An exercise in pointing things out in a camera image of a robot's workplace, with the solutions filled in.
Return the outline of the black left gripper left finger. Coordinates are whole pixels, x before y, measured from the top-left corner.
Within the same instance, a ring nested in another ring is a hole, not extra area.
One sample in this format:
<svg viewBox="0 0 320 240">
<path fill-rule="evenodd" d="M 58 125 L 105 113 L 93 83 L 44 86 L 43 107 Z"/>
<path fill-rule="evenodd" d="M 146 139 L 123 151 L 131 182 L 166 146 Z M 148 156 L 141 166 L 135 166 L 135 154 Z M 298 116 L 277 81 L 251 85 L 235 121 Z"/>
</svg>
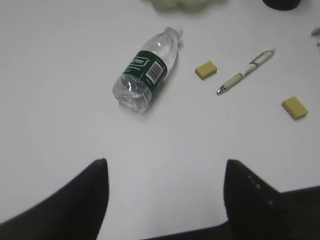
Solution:
<svg viewBox="0 0 320 240">
<path fill-rule="evenodd" d="M 107 160 L 97 159 L 50 197 L 0 224 L 2 240 L 95 240 L 109 203 Z"/>
</svg>

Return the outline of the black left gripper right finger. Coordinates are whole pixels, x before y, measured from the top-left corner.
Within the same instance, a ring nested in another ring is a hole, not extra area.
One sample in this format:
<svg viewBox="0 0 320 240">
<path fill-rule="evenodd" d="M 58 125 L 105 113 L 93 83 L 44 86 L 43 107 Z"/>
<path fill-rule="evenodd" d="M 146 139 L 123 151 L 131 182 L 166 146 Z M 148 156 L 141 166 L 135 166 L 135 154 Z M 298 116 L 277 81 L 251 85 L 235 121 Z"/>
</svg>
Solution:
<svg viewBox="0 0 320 240">
<path fill-rule="evenodd" d="M 318 240 L 319 186 L 279 192 L 239 160 L 226 163 L 223 199 L 236 240 Z"/>
</svg>

